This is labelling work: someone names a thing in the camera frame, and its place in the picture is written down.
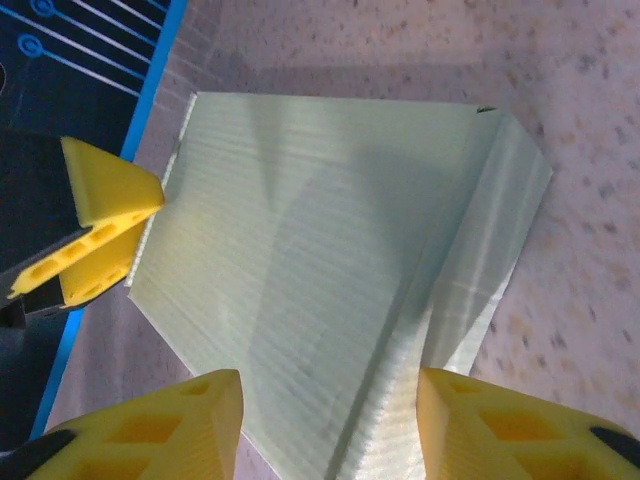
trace blue border stripe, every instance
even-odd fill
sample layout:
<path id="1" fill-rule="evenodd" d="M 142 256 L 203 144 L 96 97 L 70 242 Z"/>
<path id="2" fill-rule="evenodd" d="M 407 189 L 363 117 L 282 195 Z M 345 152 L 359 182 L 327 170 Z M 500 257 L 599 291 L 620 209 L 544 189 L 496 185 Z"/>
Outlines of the blue border stripe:
<path id="1" fill-rule="evenodd" d="M 186 7 L 187 0 L 173 0 L 169 6 L 169 11 L 167 12 L 164 26 L 158 39 L 158 45 L 151 57 L 151 65 L 147 72 L 147 79 L 144 81 L 144 85 L 142 85 L 142 90 L 140 90 L 140 100 L 138 100 L 138 105 L 136 105 L 136 109 L 133 111 L 129 131 L 127 132 L 122 150 L 120 151 L 120 156 L 130 162 L 133 161 L 136 150 L 138 150 L 138 145 L 140 145 L 144 127 L 147 124 L 149 113 L 151 113 L 151 107 L 153 107 L 153 97 L 162 79 L 162 72 L 164 72 L 164 67 L 167 64 L 169 51 L 180 28 L 182 15 Z"/>
<path id="2" fill-rule="evenodd" d="M 120 157 L 129 162 L 133 162 L 133 158 L 135 157 L 138 146 L 140 145 L 140 140 L 144 133 L 144 127 L 147 124 L 151 108 L 153 107 L 155 92 L 158 89 L 160 80 L 162 79 L 162 73 L 164 72 L 164 67 L 167 64 L 169 51 L 171 50 L 171 45 L 173 45 L 173 41 L 178 33 L 178 29 L 180 28 L 180 23 L 182 22 L 182 16 L 184 15 L 186 7 L 187 0 L 172 0 L 169 10 L 167 11 L 164 26 L 160 32 L 160 38 L 158 38 L 158 44 L 153 56 L 151 57 L 151 65 L 149 66 L 147 77 L 142 85 L 142 90 L 140 91 L 140 99 L 133 111 L 129 131 L 127 132 L 122 150 L 120 151 Z M 29 436 L 30 440 L 38 438 L 44 433 L 47 420 L 49 419 L 49 414 L 53 408 L 53 402 L 58 394 L 58 388 L 60 388 L 62 375 L 64 374 L 65 368 L 67 368 L 67 362 L 71 355 L 73 343 L 78 335 L 78 330 L 80 330 L 83 313 L 84 310 L 76 310 L 69 314 L 67 324 L 62 332 L 56 357 L 53 360 L 49 380 L 47 381 L 47 385 L 42 395 L 42 400 L 40 401 L 40 408 L 38 408 L 36 419 L 33 422 L 33 428 L 31 429 L 31 435 Z"/>

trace black rubber tip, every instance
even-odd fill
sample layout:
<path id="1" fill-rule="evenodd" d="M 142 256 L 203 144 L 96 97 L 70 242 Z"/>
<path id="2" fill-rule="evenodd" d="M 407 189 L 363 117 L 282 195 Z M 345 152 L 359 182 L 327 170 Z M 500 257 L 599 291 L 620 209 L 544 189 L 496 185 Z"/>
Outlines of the black rubber tip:
<path id="1" fill-rule="evenodd" d="M 24 480 L 69 445 L 76 437 L 71 430 L 58 430 L 25 443 L 0 459 L 0 480 Z"/>
<path id="2" fill-rule="evenodd" d="M 640 469 L 640 440 L 605 427 L 591 427 L 591 433 L 637 469 Z"/>

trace yellow plastic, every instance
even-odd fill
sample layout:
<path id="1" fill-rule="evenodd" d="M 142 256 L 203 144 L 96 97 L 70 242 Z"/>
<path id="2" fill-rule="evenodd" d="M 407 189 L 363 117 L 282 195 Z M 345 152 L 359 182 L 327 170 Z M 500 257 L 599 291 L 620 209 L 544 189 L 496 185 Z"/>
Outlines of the yellow plastic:
<path id="1" fill-rule="evenodd" d="M 23 270 L 9 298 L 42 285 L 164 204 L 153 174 L 80 140 L 62 137 L 61 143 L 78 222 L 91 231 Z"/>
<path id="2" fill-rule="evenodd" d="M 218 370 L 56 427 L 78 436 L 32 480 L 231 480 L 242 423 L 236 370 Z"/>
<path id="3" fill-rule="evenodd" d="M 126 277 L 143 230 L 144 223 L 134 225 L 60 272 L 65 305 L 88 302 Z"/>
<path id="4" fill-rule="evenodd" d="M 593 415 L 445 370 L 420 372 L 418 429 L 429 480 L 638 480 L 590 431 Z"/>

